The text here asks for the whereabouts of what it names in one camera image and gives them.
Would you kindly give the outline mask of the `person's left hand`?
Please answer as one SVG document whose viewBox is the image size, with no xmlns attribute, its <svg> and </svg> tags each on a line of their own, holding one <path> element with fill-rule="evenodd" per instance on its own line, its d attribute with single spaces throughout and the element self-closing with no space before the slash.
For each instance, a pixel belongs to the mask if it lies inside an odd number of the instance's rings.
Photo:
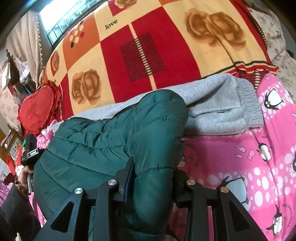
<svg viewBox="0 0 296 241">
<path fill-rule="evenodd" d="M 27 182 L 27 175 L 34 173 L 33 169 L 28 166 L 24 166 L 18 176 L 18 181 L 16 182 L 16 186 L 18 189 L 27 194 L 28 193 L 28 182 Z"/>
</svg>

